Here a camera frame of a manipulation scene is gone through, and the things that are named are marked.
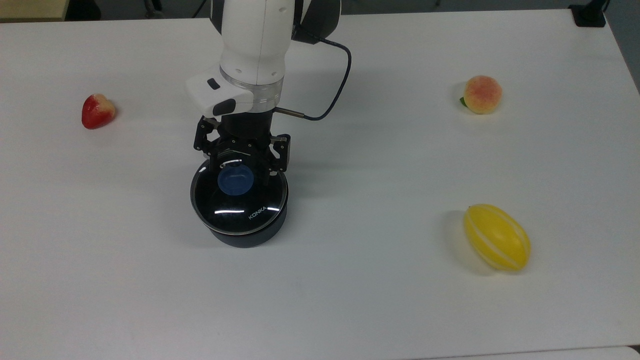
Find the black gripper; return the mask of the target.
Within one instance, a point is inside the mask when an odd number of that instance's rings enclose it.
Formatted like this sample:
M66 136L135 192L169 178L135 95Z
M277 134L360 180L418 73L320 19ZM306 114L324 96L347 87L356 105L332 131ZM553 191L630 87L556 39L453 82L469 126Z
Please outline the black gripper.
M271 173L282 174L290 162L291 136L271 135L274 112L240 112L224 115L221 121L201 116L193 148L208 156L212 170L221 171L224 139L237 138L256 144L256 175L259 186L269 184Z

